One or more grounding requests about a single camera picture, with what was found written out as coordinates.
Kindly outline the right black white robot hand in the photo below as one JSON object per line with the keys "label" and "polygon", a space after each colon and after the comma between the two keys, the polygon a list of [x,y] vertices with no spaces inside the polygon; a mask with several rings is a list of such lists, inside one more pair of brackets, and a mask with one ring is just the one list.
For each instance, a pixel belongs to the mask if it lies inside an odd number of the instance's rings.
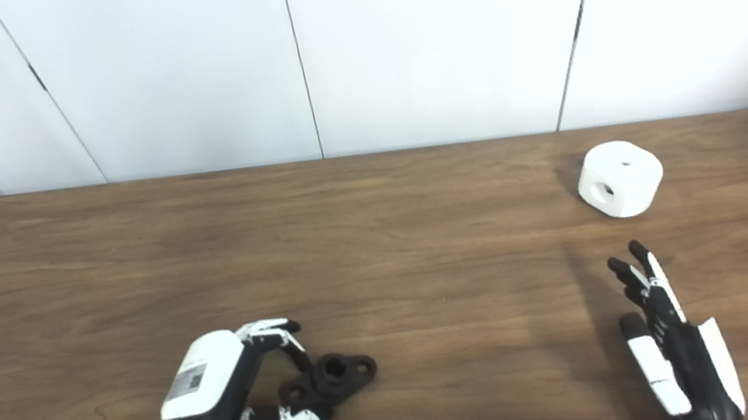
{"label": "right black white robot hand", "polygon": [[656,255],[637,240],[628,252],[639,268],[616,257],[606,264],[638,308],[620,316],[619,329],[654,398],[671,420],[745,420],[740,375],[716,318],[690,322]]}

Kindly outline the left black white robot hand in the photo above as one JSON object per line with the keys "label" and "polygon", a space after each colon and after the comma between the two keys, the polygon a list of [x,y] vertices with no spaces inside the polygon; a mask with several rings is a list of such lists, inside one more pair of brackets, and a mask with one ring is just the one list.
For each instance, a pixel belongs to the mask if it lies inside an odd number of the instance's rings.
{"label": "left black white robot hand", "polygon": [[206,333],[191,343],[161,408],[161,420],[330,420],[334,409],[248,407],[264,355],[281,350],[301,373],[310,356],[294,337],[299,323],[289,318],[258,320],[236,331]]}

